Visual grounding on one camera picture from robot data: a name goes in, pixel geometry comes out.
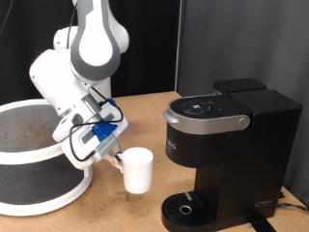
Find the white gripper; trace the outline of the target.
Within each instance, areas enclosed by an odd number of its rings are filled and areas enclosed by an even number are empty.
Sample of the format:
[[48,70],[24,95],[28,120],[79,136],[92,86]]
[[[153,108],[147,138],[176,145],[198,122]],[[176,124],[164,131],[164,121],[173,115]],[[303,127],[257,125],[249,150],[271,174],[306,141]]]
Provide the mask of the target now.
[[111,150],[115,154],[123,152],[118,137],[128,122],[122,110],[118,105],[104,105],[98,114],[89,114],[88,118],[85,121],[76,110],[68,115],[65,123],[69,134],[61,142],[63,153],[77,169],[105,159],[124,173],[118,157],[109,153]]

